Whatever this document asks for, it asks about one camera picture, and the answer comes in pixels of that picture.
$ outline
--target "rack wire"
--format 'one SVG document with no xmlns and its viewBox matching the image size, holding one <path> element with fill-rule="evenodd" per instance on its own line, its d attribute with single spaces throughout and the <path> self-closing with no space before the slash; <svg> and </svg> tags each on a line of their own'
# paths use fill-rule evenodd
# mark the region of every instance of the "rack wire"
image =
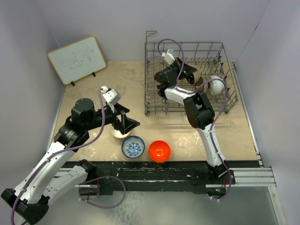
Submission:
<svg viewBox="0 0 300 225">
<path fill-rule="evenodd" d="M 154 75 L 158 71 L 166 68 L 168 64 L 160 57 L 157 46 L 158 42 L 150 42 L 149 36 L 156 34 L 157 31 L 146 31 L 145 42 L 145 115 L 150 112 L 157 114 L 158 112 L 179 113 L 185 112 L 184 106 L 171 100 L 165 100 L 158 95 L 157 85 L 159 84 L 154 80 Z M 184 51 L 184 62 L 193 64 L 200 70 L 200 76 L 209 79 L 210 75 L 217 75 L 224 79 L 228 86 L 227 101 L 225 104 L 225 113 L 229 111 L 238 102 L 236 91 L 236 83 L 234 76 L 230 69 L 230 64 L 226 56 L 224 45 L 222 42 L 178 42 Z M 174 57 L 182 58 L 179 47 L 173 42 L 163 42 L 160 45 L 160 50 L 166 52 L 168 49 L 173 49 Z M 186 79 L 177 83 L 177 86 L 187 89 L 195 90 L 197 83 L 194 85 L 189 84 Z M 213 96 L 207 92 L 207 96 L 215 111 L 221 109 L 224 100 L 225 90 L 220 94 Z"/>
</svg>

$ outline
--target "blue patterned bowl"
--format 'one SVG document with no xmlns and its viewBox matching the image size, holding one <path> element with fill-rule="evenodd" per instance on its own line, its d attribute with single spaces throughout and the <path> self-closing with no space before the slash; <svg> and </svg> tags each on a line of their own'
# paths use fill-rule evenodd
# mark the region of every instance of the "blue patterned bowl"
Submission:
<svg viewBox="0 0 300 225">
<path fill-rule="evenodd" d="M 129 136 L 123 141 L 121 148 L 127 158 L 138 158 L 145 151 L 145 143 L 138 136 Z"/>
</svg>

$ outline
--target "orange bowl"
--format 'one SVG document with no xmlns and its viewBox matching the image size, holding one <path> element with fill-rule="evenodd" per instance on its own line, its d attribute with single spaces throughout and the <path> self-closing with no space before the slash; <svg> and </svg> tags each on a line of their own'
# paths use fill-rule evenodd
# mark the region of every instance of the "orange bowl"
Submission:
<svg viewBox="0 0 300 225">
<path fill-rule="evenodd" d="M 158 140 L 149 146 L 148 153 L 154 162 L 163 163 L 170 157 L 171 148 L 167 142 Z"/>
</svg>

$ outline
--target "whiteboard with wooden frame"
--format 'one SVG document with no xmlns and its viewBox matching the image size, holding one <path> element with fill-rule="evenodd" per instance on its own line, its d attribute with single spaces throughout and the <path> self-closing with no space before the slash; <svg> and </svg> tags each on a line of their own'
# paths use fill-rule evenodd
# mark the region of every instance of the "whiteboard with wooden frame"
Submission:
<svg viewBox="0 0 300 225">
<path fill-rule="evenodd" d="M 61 81 L 67 85 L 104 69 L 106 62 L 94 36 L 86 37 L 47 54 Z"/>
</svg>

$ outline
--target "beige tabletop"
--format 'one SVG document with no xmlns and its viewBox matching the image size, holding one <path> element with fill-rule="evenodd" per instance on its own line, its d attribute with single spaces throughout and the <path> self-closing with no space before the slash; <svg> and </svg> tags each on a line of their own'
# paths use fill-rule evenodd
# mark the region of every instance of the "beige tabletop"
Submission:
<svg viewBox="0 0 300 225">
<path fill-rule="evenodd" d="M 55 126 L 54 135 L 71 114 L 71 108 L 80 98 L 90 98 L 95 109 L 100 108 L 97 90 L 101 86 L 116 89 L 122 98 L 119 103 L 130 109 L 129 118 L 141 125 L 130 135 L 141 137 L 146 150 L 137 159 L 125 157 L 121 151 L 122 141 L 110 133 L 110 125 L 105 126 L 103 134 L 93 144 L 80 149 L 70 161 L 87 159 L 89 161 L 150 161 L 148 147 L 155 140 L 169 143 L 172 154 L 169 160 L 206 160 L 199 134 L 193 129 L 184 113 L 144 114 L 144 63 L 141 61 L 108 62 L 107 67 L 96 73 L 96 77 L 87 76 L 75 86 L 68 85 Z M 90 131 L 90 140 L 99 132 L 99 128 Z M 228 113 L 223 113 L 216 122 L 216 134 L 226 160 L 257 160 L 250 129 L 241 101 Z"/>
</svg>

